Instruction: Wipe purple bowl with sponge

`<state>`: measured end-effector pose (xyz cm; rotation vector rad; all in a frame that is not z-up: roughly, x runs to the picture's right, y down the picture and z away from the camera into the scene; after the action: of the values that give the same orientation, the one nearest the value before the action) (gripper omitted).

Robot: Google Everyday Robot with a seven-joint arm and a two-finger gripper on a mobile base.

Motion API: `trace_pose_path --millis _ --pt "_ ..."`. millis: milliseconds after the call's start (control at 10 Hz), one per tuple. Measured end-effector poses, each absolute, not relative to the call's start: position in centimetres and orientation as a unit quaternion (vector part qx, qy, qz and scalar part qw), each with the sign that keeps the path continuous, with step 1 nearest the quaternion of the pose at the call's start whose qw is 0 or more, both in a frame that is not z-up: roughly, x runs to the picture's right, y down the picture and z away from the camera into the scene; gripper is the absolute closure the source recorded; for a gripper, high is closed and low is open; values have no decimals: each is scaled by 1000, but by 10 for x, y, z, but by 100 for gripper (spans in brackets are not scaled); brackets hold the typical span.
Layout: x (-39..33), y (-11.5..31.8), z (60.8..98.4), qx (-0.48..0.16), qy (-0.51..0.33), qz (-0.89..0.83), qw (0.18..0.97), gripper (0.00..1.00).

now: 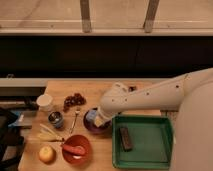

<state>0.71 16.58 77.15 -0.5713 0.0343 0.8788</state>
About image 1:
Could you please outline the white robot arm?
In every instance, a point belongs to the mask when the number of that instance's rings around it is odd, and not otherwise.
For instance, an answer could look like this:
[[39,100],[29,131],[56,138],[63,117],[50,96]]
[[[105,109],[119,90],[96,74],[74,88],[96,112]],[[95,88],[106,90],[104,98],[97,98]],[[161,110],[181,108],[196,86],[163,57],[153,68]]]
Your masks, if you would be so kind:
[[119,112],[143,109],[178,111],[169,171],[213,171],[213,68],[132,92],[115,83],[100,100],[95,125]]

